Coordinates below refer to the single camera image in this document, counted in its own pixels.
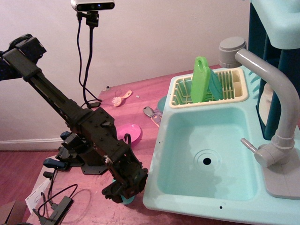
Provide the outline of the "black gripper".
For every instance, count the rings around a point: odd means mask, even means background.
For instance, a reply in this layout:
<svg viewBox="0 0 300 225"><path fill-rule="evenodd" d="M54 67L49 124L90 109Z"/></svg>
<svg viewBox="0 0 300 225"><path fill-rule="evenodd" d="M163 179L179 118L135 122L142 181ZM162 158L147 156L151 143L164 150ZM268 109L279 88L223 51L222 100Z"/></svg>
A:
<svg viewBox="0 0 300 225"><path fill-rule="evenodd" d="M128 199L144 190L148 169L144 168L134 155L125 154L117 161L105 155L104 163L114 179L102 190L102 195L106 199L111 199L115 203L123 203L121 194Z"/></svg>

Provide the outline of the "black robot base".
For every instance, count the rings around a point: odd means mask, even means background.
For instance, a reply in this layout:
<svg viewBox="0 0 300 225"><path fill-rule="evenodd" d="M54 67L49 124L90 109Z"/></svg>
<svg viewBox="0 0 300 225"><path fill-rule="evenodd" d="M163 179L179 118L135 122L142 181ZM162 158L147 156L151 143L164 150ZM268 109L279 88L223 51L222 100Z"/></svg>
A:
<svg viewBox="0 0 300 225"><path fill-rule="evenodd" d="M61 133L63 140L56 159L67 163L69 167L80 167L85 175L102 175L107 172L101 156L94 150L86 138L65 131Z"/></svg>

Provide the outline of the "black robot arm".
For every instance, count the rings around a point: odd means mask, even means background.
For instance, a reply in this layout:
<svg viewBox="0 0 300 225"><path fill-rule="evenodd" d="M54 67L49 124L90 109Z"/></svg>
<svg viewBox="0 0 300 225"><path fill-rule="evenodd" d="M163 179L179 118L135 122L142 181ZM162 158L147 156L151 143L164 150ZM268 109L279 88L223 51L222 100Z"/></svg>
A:
<svg viewBox="0 0 300 225"><path fill-rule="evenodd" d="M113 183L102 191L107 199L121 203L144 190L148 170L131 149L131 136L117 137L114 118L103 108L81 108L67 98L37 66L45 53L39 40L23 35L0 54L0 78L22 78L62 117L70 129L62 135L57 161L65 167L80 167L87 175L110 172Z"/></svg>

